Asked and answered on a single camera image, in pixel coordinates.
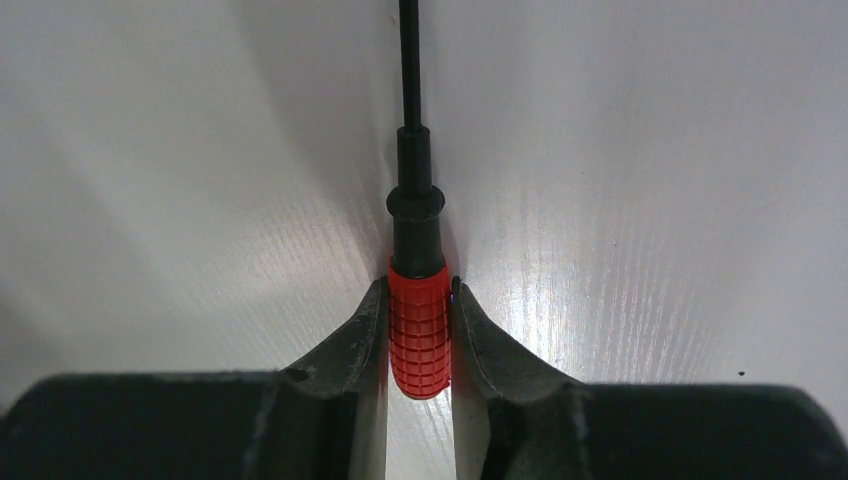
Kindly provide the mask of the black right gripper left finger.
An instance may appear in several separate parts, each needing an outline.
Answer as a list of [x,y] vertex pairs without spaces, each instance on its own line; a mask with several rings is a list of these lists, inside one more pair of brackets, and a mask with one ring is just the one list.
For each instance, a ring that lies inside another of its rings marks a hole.
[[389,293],[280,370],[74,373],[1,421],[5,479],[382,479]]

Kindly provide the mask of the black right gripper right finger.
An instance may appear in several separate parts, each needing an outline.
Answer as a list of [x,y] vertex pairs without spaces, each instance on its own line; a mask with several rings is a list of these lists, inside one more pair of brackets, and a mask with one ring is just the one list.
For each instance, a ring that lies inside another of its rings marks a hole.
[[453,283],[451,397],[461,479],[843,479],[847,446],[804,391],[583,383]]

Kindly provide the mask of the red handled black screwdriver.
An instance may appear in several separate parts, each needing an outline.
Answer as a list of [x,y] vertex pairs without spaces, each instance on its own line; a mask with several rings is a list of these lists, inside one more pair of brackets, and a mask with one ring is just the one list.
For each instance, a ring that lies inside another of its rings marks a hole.
[[422,117],[419,4],[398,4],[402,115],[389,260],[390,363],[401,392],[431,399],[449,386],[451,279],[443,253],[443,192],[433,182],[431,133]]

